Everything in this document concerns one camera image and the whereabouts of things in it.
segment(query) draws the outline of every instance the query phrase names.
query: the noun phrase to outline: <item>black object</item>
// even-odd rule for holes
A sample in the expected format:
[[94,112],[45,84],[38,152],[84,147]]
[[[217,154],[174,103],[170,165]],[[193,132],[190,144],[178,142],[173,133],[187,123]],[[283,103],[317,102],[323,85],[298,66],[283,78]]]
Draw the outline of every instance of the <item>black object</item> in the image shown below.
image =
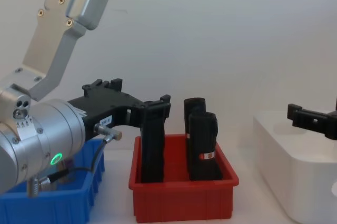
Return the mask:
[[190,172],[191,166],[191,143],[190,143],[190,122],[191,113],[206,113],[206,100],[204,98],[190,98],[184,100],[185,112],[185,133],[186,133],[186,160],[187,170]]
[[223,178],[215,160],[217,119],[213,113],[191,113],[190,180],[220,180]]
[[141,129],[142,182],[162,182],[164,179],[164,124],[170,115],[170,95],[158,101],[142,102],[122,91],[122,80],[98,79],[84,85],[84,96],[69,103],[82,110],[86,140],[97,135],[94,126],[127,125]]
[[289,104],[287,118],[293,121],[294,127],[322,133],[329,139],[337,140],[337,111],[324,114]]

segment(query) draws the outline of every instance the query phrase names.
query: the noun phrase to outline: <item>black cylindrical part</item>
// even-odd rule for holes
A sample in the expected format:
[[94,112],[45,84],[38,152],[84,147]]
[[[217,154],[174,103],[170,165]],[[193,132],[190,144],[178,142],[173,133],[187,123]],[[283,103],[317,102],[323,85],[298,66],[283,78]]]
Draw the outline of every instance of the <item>black cylindrical part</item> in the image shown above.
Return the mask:
[[185,133],[186,133],[186,161],[187,161],[187,170],[188,172],[190,172],[191,143],[190,143],[189,117],[191,113],[205,113],[206,100],[204,98],[190,98],[184,100],[184,112],[185,112]]
[[215,146],[218,132],[217,118],[213,113],[191,113],[190,180],[219,180],[222,173],[215,160]]

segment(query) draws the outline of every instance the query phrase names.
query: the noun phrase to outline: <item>white label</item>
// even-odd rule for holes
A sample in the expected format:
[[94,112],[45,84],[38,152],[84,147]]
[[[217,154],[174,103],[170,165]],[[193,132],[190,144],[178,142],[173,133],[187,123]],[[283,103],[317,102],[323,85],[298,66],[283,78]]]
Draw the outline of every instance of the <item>white label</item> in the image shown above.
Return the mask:
[[81,116],[81,117],[87,116],[86,111],[83,111],[83,110],[81,110],[77,107],[74,107],[74,108],[75,108],[75,110],[76,110],[76,112],[78,113],[79,116]]
[[103,120],[100,120],[100,124],[103,125],[103,126],[106,126],[110,123],[112,123],[112,115],[104,118]]
[[201,160],[205,160],[205,159],[212,159],[215,157],[215,152],[211,152],[211,153],[203,153],[199,155],[199,158]]
[[24,120],[17,120],[16,127],[21,140],[36,136],[36,130],[31,116],[27,116]]

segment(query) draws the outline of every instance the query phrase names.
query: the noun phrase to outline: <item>cable connector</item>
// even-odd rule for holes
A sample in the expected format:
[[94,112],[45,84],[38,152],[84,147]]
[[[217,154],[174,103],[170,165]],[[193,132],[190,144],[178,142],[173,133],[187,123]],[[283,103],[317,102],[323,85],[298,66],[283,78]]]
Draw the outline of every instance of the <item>cable connector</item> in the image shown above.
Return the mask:
[[107,144],[111,142],[112,140],[119,141],[122,139],[122,136],[123,136],[122,132],[112,129],[112,128],[108,128],[99,123],[97,123],[94,126],[94,131],[97,134],[104,135],[105,137],[103,140],[105,140]]
[[51,181],[48,177],[41,178],[38,182],[39,191],[50,191]]
[[27,181],[27,195],[29,198],[38,196],[38,178],[34,176]]

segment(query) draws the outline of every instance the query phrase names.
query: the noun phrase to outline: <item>silver cylinder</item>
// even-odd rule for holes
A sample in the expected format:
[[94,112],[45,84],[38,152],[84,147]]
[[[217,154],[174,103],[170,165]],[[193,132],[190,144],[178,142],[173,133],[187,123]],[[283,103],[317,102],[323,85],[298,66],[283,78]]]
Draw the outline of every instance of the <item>silver cylinder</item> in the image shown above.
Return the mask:
[[85,143],[85,128],[75,108],[62,100],[31,107],[37,135],[20,141],[0,124],[0,194],[75,153]]

